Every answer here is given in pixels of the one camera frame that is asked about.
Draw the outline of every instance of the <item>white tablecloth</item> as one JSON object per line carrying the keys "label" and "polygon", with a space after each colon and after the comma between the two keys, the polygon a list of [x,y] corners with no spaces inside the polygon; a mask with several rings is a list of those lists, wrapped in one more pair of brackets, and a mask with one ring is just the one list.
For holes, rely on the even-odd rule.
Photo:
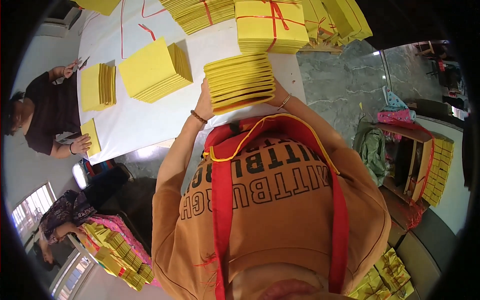
{"label": "white tablecloth", "polygon": [[[100,15],[90,21],[82,33],[79,58],[87,62],[86,68],[97,63],[117,65],[123,61],[120,44],[121,4],[110,16]],[[163,7],[158,0],[148,0],[145,15]],[[141,16],[142,2],[125,0],[123,12],[123,57],[127,58],[140,48],[152,42],[149,32],[138,24],[151,29],[155,37],[163,36],[167,45],[175,42],[187,54],[193,84],[184,87],[153,104],[143,103],[128,97],[121,74],[117,68],[117,104],[103,111],[82,111],[80,85],[81,74],[77,76],[80,122],[83,124],[95,118],[95,125],[102,151],[90,157],[91,164],[175,138],[190,115],[200,95],[206,63],[241,54],[237,44],[237,26],[234,19],[205,28],[187,36],[172,19],[169,12],[161,12],[149,18]],[[287,91],[305,102],[305,93],[295,55],[269,54],[273,73]],[[216,116],[204,130],[248,117],[263,116],[276,112],[268,104]]]}

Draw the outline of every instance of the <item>pink fabric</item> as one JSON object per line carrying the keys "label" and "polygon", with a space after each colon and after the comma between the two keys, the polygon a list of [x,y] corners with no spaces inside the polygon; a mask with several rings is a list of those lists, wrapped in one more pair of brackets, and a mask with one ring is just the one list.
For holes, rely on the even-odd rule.
{"label": "pink fabric", "polygon": [[[125,241],[130,245],[135,254],[140,257],[143,263],[152,267],[152,258],[147,254],[142,244],[137,241],[133,236],[132,232],[125,225],[123,220],[119,216],[106,216],[95,214],[91,216],[88,220],[96,222],[97,224],[102,224],[106,228],[116,231],[122,235]],[[151,285],[161,288],[160,283],[154,278]]]}
{"label": "pink fabric", "polygon": [[377,114],[377,119],[381,123],[393,124],[394,120],[400,120],[408,123],[413,121],[410,118],[410,109],[398,111],[381,111]]}

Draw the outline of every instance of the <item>wall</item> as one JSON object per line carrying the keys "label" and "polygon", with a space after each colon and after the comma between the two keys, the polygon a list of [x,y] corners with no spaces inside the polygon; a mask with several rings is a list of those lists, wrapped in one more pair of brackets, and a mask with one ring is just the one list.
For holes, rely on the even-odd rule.
{"label": "wall", "polygon": [[[35,36],[28,48],[13,85],[13,92],[25,91],[28,84],[53,67],[63,66],[78,56],[82,28],[89,12],[84,11],[64,38],[53,36]],[[77,189],[72,175],[72,166],[79,156],[65,159],[51,158],[36,153],[27,146],[21,132],[15,136],[6,136],[4,140],[3,172],[6,179],[6,199],[9,211],[28,194],[47,180],[55,195],[60,196],[67,189]]]}
{"label": "wall", "polygon": [[144,285],[142,291],[137,292],[129,287],[121,278],[107,274],[103,268],[96,265],[74,300],[172,300],[161,288]]}
{"label": "wall", "polygon": [[438,206],[431,206],[430,208],[447,224],[453,233],[458,234],[465,224],[470,198],[470,192],[464,187],[465,179],[462,168],[463,132],[422,117],[417,117],[415,121],[429,131],[443,134],[455,142],[453,160],[448,171],[444,193]]}

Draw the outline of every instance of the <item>woman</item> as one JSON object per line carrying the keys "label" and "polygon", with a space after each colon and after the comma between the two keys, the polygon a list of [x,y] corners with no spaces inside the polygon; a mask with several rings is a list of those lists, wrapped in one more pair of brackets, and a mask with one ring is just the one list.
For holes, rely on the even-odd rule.
{"label": "woman", "polygon": [[208,83],[158,171],[155,277],[176,299],[345,299],[383,254],[384,199],[359,155],[276,82],[289,114],[215,128],[184,195]]}
{"label": "woman", "polygon": [[[87,152],[92,144],[88,134],[76,138],[71,145],[55,141],[57,134],[80,132],[77,76],[73,72],[77,64],[75,60],[66,67],[55,67],[35,78],[25,93],[13,95],[8,107],[8,135],[22,128],[30,148],[56,158]],[[63,83],[53,84],[61,77],[65,77]]]}
{"label": "woman", "polygon": [[95,214],[128,180],[131,180],[131,175],[127,172],[120,166],[104,171],[93,177],[92,183],[83,191],[68,190],[52,204],[40,219],[38,227],[40,231],[38,245],[46,263],[54,263],[52,251],[48,245],[62,241],[68,233],[76,234],[81,240],[86,239],[86,235],[79,226]]}

